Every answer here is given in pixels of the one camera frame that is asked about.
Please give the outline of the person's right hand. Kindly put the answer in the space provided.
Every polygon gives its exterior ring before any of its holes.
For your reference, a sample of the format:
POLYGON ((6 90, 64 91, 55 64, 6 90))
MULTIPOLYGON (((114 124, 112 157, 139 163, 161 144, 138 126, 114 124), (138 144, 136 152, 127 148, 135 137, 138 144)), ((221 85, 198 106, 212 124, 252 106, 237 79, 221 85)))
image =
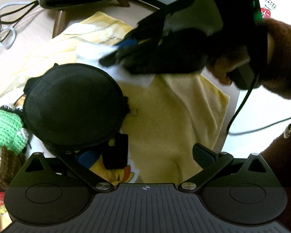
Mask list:
POLYGON ((250 57, 246 48, 240 52, 239 57, 235 58, 234 61, 222 57, 217 59, 213 65, 207 65, 207 70, 214 75, 214 77, 224 86, 230 86, 232 79, 227 76, 227 73, 232 72, 236 68, 245 65, 250 61, 250 57))

